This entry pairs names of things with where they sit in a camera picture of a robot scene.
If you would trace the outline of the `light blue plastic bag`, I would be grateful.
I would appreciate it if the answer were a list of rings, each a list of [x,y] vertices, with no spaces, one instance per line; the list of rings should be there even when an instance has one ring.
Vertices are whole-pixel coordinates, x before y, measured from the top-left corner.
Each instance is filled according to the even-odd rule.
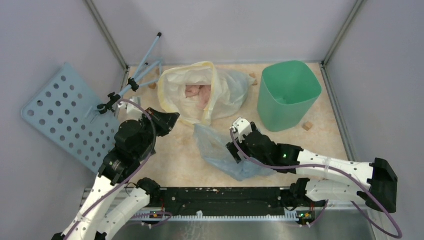
[[[226,144],[231,138],[219,133],[210,126],[194,125],[193,137],[201,157],[210,165],[241,182],[254,177],[268,177],[276,174],[275,170],[258,166],[246,159],[240,163],[232,156]]]

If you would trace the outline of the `translucent white yellow trash bag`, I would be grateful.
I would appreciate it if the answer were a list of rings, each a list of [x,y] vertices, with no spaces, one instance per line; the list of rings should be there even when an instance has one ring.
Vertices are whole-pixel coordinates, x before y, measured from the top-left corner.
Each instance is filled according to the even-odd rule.
[[[237,113],[255,83],[253,74],[203,61],[164,71],[157,95],[161,108],[166,113],[179,113],[182,123],[209,126]]]

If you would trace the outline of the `green plastic trash bin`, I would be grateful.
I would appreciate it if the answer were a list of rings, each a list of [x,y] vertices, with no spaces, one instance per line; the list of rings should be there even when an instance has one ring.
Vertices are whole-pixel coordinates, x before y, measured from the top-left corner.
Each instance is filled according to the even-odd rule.
[[[262,71],[257,112],[270,132],[298,125],[322,93],[308,65],[292,60],[276,63]]]

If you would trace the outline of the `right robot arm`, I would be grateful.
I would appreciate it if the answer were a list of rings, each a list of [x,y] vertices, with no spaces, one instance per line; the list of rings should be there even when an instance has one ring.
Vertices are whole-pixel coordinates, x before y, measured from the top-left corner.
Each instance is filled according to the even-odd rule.
[[[291,173],[301,178],[292,187],[294,202],[337,200],[360,202],[382,213],[397,211],[399,178],[390,163],[382,158],[373,162],[352,162],[323,156],[300,146],[275,143],[258,130],[240,134],[230,130],[227,148],[237,160]]]

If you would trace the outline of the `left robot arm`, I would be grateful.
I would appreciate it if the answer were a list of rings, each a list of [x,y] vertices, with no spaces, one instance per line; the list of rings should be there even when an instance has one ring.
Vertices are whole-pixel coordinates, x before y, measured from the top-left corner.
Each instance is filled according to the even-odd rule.
[[[180,114],[148,108],[138,120],[124,121],[114,136],[114,148],[99,168],[88,198],[69,227],[54,240],[111,240],[144,207],[160,202],[156,183],[149,179],[113,210],[110,206],[132,177],[155,152],[158,137],[168,135]]]

